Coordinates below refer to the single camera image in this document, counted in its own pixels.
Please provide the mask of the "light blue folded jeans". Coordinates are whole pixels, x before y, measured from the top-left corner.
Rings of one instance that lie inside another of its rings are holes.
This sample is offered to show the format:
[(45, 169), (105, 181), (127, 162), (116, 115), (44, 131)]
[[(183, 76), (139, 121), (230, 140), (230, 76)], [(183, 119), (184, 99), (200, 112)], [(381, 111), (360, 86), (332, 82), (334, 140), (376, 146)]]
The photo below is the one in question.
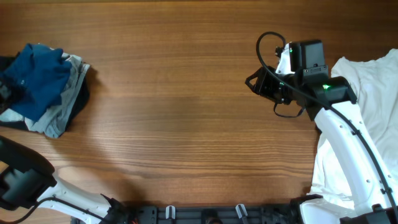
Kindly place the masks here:
[(1, 126), (59, 138), (90, 97), (90, 65), (77, 55), (26, 44), (1, 57)]

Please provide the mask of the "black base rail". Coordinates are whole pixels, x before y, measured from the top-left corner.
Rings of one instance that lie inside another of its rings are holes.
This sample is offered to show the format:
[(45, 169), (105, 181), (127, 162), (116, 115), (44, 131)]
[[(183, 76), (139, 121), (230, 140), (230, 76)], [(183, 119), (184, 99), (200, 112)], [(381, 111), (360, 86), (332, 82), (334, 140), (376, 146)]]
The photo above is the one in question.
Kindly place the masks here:
[(233, 207), (175, 207), (176, 219), (166, 220), (166, 207), (142, 207), (125, 216), (112, 215), (108, 218), (113, 223), (121, 224), (283, 224), (299, 223), (297, 212), (290, 210), (287, 204), (270, 204), (263, 206), (246, 206), (247, 219), (239, 219)]

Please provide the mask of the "right white rail clip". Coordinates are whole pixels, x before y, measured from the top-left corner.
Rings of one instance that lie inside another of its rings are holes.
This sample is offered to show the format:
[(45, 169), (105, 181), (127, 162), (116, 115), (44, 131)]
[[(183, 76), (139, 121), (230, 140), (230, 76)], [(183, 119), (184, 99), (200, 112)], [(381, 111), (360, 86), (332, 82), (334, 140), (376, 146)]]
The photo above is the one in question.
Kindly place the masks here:
[(244, 204), (242, 203), (237, 204), (237, 206), (235, 206), (235, 210), (239, 219), (242, 220), (247, 219), (248, 213)]

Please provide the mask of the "black folded garment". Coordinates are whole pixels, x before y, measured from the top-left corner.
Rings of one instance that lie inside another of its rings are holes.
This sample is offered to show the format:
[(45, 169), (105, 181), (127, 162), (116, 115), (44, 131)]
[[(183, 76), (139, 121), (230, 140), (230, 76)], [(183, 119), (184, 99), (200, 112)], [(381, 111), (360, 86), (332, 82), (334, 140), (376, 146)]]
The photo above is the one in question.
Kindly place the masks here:
[(50, 138), (59, 138), (68, 129), (89, 100), (86, 74), (90, 65), (77, 55), (64, 53), (62, 58), (72, 64), (70, 79), (61, 94), (62, 104), (47, 109), (36, 122), (8, 109), (1, 114), (1, 126), (42, 133)]

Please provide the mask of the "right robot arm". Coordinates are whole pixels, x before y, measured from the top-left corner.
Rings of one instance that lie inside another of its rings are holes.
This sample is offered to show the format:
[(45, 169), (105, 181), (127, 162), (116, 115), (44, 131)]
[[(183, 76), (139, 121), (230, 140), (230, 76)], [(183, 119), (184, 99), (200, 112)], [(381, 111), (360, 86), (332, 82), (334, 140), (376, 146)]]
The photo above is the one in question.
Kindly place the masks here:
[(289, 73), (261, 67), (245, 84), (276, 105), (296, 101), (307, 111), (331, 144), (351, 189), (352, 209), (319, 195), (294, 202), (294, 223), (397, 223), (397, 185), (376, 151), (344, 78), (329, 78), (325, 65)]

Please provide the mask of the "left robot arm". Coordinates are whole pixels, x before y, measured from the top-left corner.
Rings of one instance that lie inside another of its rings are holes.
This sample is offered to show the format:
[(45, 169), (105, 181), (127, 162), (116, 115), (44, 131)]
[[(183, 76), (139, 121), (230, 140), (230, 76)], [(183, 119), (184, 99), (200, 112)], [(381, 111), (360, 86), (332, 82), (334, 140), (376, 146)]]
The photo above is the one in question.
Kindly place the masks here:
[(102, 194), (86, 192), (55, 175), (55, 168), (38, 152), (1, 137), (1, 208), (29, 211), (14, 223), (26, 220), (36, 209), (48, 208), (72, 217), (72, 223), (130, 223), (126, 208)]

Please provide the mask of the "white rail clip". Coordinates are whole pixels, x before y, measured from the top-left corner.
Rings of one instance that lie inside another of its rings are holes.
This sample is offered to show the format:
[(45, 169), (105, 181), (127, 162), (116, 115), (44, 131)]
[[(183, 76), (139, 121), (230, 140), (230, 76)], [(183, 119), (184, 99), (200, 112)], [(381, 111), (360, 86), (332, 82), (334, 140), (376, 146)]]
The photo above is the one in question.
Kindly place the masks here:
[(242, 220), (247, 219), (248, 213), (244, 204), (242, 203), (237, 204), (237, 206), (235, 206), (235, 210), (239, 219)]
[(176, 208), (173, 205), (168, 205), (165, 209), (165, 219), (175, 220), (176, 219)]

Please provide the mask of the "blue t-shirt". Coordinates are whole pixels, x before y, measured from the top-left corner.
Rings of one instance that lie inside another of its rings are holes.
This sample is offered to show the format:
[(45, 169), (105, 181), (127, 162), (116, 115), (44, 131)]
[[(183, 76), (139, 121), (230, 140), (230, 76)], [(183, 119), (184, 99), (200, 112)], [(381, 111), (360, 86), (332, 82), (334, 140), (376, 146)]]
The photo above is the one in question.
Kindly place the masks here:
[(46, 110), (62, 103), (61, 93), (70, 78), (72, 64), (63, 49), (26, 44), (16, 59), (1, 72), (1, 79), (17, 93), (11, 109), (38, 121)]

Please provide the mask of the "left white rail clip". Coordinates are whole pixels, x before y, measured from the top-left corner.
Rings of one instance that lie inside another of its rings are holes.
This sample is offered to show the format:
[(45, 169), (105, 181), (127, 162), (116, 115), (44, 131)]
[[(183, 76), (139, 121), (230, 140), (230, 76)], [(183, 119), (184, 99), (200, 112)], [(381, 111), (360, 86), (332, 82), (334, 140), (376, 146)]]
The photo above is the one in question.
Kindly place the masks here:
[(175, 220), (176, 219), (176, 208), (173, 205), (168, 205), (165, 209), (165, 219)]

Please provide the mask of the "white garment pile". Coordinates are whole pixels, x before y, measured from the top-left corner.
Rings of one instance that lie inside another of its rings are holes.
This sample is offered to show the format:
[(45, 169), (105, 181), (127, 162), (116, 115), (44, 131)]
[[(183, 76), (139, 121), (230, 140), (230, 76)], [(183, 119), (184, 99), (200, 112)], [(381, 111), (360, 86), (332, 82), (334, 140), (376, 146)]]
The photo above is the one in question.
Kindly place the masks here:
[[(377, 60), (353, 62), (342, 57), (332, 77), (345, 77), (358, 98), (361, 116), (385, 165), (397, 179), (397, 50)], [(309, 194), (354, 209), (352, 194), (333, 149), (321, 134)]]

